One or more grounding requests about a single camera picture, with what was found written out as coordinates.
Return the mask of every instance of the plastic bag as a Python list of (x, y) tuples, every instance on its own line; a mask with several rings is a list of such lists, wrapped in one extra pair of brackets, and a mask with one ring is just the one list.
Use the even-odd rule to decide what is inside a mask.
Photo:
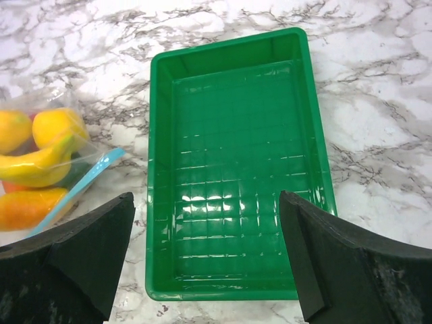
[(0, 246), (60, 220), (124, 154), (92, 144), (77, 107), (73, 94), (61, 88), (0, 104)]

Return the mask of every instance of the orange vegetable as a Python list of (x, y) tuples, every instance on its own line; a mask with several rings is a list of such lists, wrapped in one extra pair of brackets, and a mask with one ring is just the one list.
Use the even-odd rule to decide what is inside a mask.
[[(15, 191), (0, 197), (0, 231), (27, 230), (38, 225), (68, 193), (64, 188)], [(60, 219), (72, 204), (57, 215)]]
[(31, 189), (30, 187), (21, 186), (19, 184), (12, 184), (11, 182), (6, 182), (6, 181), (3, 181), (2, 184), (3, 184), (3, 189), (7, 194), (14, 191), (25, 191)]

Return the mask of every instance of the marble surface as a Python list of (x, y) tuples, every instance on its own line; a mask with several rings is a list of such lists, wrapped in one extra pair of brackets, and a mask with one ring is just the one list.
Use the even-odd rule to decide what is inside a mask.
[(83, 213), (124, 191), (136, 221), (110, 323), (303, 323), (297, 302), (155, 302), (144, 290), (149, 66), (162, 51), (299, 26), (310, 40), (340, 217), (432, 248), (430, 0), (0, 2), (0, 97), (73, 89), (128, 152)]

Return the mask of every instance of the green tray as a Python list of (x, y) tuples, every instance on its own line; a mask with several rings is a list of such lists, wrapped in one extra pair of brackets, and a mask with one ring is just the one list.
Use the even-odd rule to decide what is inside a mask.
[(297, 299), (279, 193), (336, 213), (304, 31), (162, 53), (150, 108), (149, 296)]

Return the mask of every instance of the banana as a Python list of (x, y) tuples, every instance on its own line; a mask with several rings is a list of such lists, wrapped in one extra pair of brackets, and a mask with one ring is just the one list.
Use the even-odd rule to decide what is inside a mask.
[(67, 135), (40, 151), (9, 157), (0, 155), (0, 179), (42, 188), (62, 180), (71, 168), (75, 138)]

